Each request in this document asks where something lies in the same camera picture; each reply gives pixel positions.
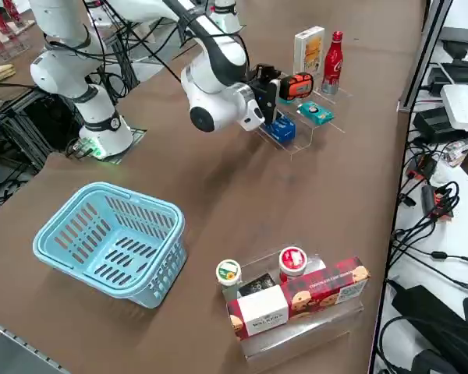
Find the clear acrylic shelf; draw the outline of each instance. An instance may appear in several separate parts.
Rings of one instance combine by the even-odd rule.
[[[288,152],[291,159],[293,159],[293,156],[295,156],[297,153],[312,146],[315,133],[318,134],[319,131],[324,127],[332,126],[342,133],[346,132],[349,107],[353,95],[346,92],[342,88],[340,88],[338,93],[335,95],[327,95],[322,93],[321,81],[321,76],[316,78],[314,82],[314,91],[310,94],[309,97],[305,97],[304,99],[295,99],[289,103],[283,101],[279,101],[277,103],[277,109],[295,124],[296,136],[294,140],[287,143],[280,143],[267,132],[264,126],[261,126],[257,130],[257,134],[262,139],[274,145],[276,148]],[[323,125],[316,125],[310,119],[302,115],[299,110],[299,106],[308,101],[313,101],[315,104],[318,104],[331,111],[335,116],[333,120]]]
[[[305,273],[325,268],[318,254],[307,255],[308,265]],[[279,251],[242,266],[243,281],[238,287],[266,273],[278,283],[278,264]],[[236,293],[229,292],[229,289],[223,293],[227,302],[236,296]],[[240,344],[248,372],[263,372],[351,332],[359,325],[362,311],[360,298],[354,298],[304,318],[292,319],[286,325],[242,340]]]

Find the brown table surface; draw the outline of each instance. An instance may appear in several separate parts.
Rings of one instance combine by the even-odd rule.
[[[197,131],[182,88],[160,73],[119,105],[129,124],[148,129],[121,165],[53,154],[0,209],[0,324],[73,373],[243,372],[215,266],[300,242],[327,264],[355,255],[363,260],[372,273],[363,294],[365,318],[349,337],[271,372],[365,372],[406,128],[396,101],[420,39],[423,3],[239,2],[252,63],[290,71],[297,32],[316,24],[327,37],[331,30],[344,31],[342,86],[354,94],[346,133],[322,128],[313,146],[291,162],[237,125]],[[179,72],[195,53],[172,68]],[[160,308],[109,298],[34,257],[37,231],[78,188],[94,181],[183,210],[189,259]]]

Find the metal frame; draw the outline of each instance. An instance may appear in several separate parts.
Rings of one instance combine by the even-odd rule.
[[[399,111],[410,113],[427,71],[435,44],[444,26],[445,18],[451,8],[452,0],[433,0],[428,12],[427,22],[421,33],[421,42],[409,71],[404,92],[399,99]]]
[[[24,109],[44,96],[46,96],[45,93],[40,90],[26,92],[6,108],[7,111],[18,114],[17,116],[10,118],[7,114],[0,113],[0,126],[9,134],[37,170],[43,168],[47,156],[53,149],[34,123],[27,117]]]
[[[9,338],[14,343],[18,344],[20,347],[27,349],[32,355],[38,357],[43,362],[49,364],[52,368],[57,369],[60,373],[69,374],[69,372],[66,369],[64,369],[60,364],[52,360],[47,355],[44,355],[35,347],[31,346],[26,341],[22,340],[20,337],[8,331],[4,326],[1,326],[1,325],[0,325],[0,334],[3,335],[4,337]]]

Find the cookie box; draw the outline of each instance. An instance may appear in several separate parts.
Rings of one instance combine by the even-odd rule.
[[[230,322],[240,339],[247,339],[291,319],[308,316],[360,295],[370,274],[353,257],[281,285],[227,304]]]

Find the power strip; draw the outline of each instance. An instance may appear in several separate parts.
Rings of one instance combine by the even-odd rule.
[[[441,96],[451,126],[468,131],[468,85],[447,84],[442,87]]]

